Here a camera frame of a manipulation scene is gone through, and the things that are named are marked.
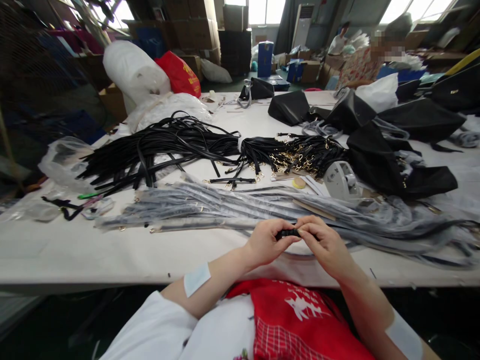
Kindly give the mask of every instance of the pile of straps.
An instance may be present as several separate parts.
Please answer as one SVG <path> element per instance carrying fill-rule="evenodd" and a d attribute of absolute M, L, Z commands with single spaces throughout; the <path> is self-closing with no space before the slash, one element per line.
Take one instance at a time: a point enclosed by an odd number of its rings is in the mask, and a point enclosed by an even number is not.
<path fill-rule="evenodd" d="M 184 163 L 208 159 L 217 176 L 208 182 L 226 183 L 235 189 L 237 183 L 258 182 L 265 177 L 260 168 L 262 164 L 269 165 L 273 173 L 283 168 L 290 171 L 295 166 L 297 170 L 305 169 L 321 177 L 332 162 L 346 159 L 346 150 L 335 140 L 318 135 L 295 137 L 291 142 L 273 137 L 245 138 L 238 131 L 228 132 L 184 111 L 176 111 L 133 135 L 96 149 L 83 158 L 88 165 L 79 178 L 92 179 L 90 184 L 98 191 L 96 195 L 105 198 L 130 186 L 138 189 L 142 180 L 147 187 L 154 187 L 156 172 L 171 166 L 183 171 Z M 310 155 L 307 157 L 302 149 Z M 158 154 L 167 154 L 170 160 L 155 163 Z M 221 177 L 216 163 L 229 167 L 224 173 L 232 175 Z M 255 172 L 254 178 L 239 177 L 247 166 Z"/>
<path fill-rule="evenodd" d="M 137 190 L 135 202 L 121 215 L 99 217 L 95 226 L 105 231 L 152 226 L 151 233 L 223 228 L 249 236 L 248 231 L 261 220 L 282 218 L 295 223 L 311 215 L 306 205 L 330 214 L 334 220 L 324 221 L 350 247 L 363 245 L 440 268 L 469 269 L 479 264 L 477 240 L 470 230 L 478 230 L 480 224 L 434 214 L 420 203 L 410 207 L 391 196 L 383 203 L 353 206 L 283 185 L 231 192 L 201 183 L 187 173 L 182 178 L 184 181 Z"/>

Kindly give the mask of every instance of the blue box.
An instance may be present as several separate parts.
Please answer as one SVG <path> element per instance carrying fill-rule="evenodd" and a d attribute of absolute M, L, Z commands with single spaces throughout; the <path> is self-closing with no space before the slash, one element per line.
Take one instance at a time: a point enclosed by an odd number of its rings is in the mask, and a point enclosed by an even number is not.
<path fill-rule="evenodd" d="M 289 83 L 299 83 L 302 80 L 302 74 L 304 72 L 304 65 L 300 59 L 292 60 L 288 63 L 288 73 L 286 80 Z"/>
<path fill-rule="evenodd" d="M 410 82 L 413 80 L 419 80 L 425 74 L 425 72 L 426 70 L 418 70 L 418 71 L 413 71 L 409 69 L 397 70 L 397 69 L 392 69 L 388 66 L 382 66 L 376 78 L 378 80 L 388 75 L 398 73 L 398 82 L 403 83 L 403 82 Z"/>
<path fill-rule="evenodd" d="M 272 56 L 274 55 L 274 43 L 262 41 L 258 43 L 258 77 L 268 78 L 272 74 Z"/>

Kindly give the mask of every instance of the red bag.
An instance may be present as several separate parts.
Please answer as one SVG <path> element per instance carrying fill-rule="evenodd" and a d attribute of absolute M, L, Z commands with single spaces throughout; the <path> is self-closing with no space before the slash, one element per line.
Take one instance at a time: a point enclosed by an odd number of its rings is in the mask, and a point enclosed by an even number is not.
<path fill-rule="evenodd" d="M 171 51 L 167 51 L 161 58 L 155 59 L 156 64 L 163 69 L 170 79 L 171 90 L 175 93 L 187 93 L 200 98 L 199 78 L 192 69 Z"/>
<path fill-rule="evenodd" d="M 374 360 L 327 296 L 286 281 L 257 279 L 239 283 L 226 297 L 248 293 L 254 360 Z"/>

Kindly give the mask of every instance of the finger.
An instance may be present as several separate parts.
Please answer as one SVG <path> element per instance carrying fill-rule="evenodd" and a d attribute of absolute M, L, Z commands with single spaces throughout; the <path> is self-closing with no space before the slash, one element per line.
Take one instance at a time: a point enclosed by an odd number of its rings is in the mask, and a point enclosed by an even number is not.
<path fill-rule="evenodd" d="M 314 255 L 322 257 L 328 253 L 328 251 L 322 245 L 320 245 L 315 236 L 313 236 L 311 233 L 305 229 L 299 229 L 298 233 Z"/>
<path fill-rule="evenodd" d="M 302 238 L 298 236 L 285 236 L 278 240 L 275 246 L 277 250 L 280 250 L 283 253 L 290 245 L 293 243 L 298 243 L 301 240 Z"/>
<path fill-rule="evenodd" d="M 273 236 L 277 235 L 282 230 L 295 229 L 295 226 L 284 219 L 272 219 L 267 221 L 270 222 L 270 230 Z"/>
<path fill-rule="evenodd" d="M 305 224 L 317 224 L 317 225 L 326 225 L 325 222 L 318 216 L 315 215 L 309 215 L 309 216 L 304 216 L 298 219 L 298 222 L 295 224 L 295 227 L 299 229 Z"/>
<path fill-rule="evenodd" d="M 331 230 L 327 226 L 327 224 L 318 225 L 318 224 L 311 223 L 311 222 L 306 223 L 305 225 L 302 225 L 300 227 L 300 229 L 305 230 L 312 235 L 315 235 L 318 238 L 319 241 L 322 240 L 328 234 L 328 231 Z"/>

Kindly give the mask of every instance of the white sack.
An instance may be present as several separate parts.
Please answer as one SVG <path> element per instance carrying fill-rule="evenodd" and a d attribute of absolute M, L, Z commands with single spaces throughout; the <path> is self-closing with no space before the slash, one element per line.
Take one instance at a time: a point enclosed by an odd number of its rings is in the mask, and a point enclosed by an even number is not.
<path fill-rule="evenodd" d="M 395 108 L 399 104 L 397 88 L 399 87 L 399 74 L 382 77 L 370 85 L 359 86 L 355 94 L 366 102 L 378 113 Z"/>
<path fill-rule="evenodd" d="M 201 62 L 201 72 L 208 81 L 213 83 L 231 83 L 232 78 L 230 77 L 227 69 L 224 69 L 221 66 L 215 65 L 213 62 L 200 59 Z"/>
<path fill-rule="evenodd" d="M 166 95 L 148 95 L 147 99 L 136 107 L 136 109 L 125 119 L 132 134 L 145 129 L 151 124 L 169 118 L 174 112 L 183 110 L 201 122 L 211 123 L 212 116 L 208 107 L 200 102 L 195 96 L 185 92 Z M 179 113 L 175 117 L 185 116 Z"/>
<path fill-rule="evenodd" d="M 136 105 L 150 94 L 164 95 L 171 91 L 165 71 L 130 41 L 117 40 L 107 46 L 103 66 L 108 77 Z"/>

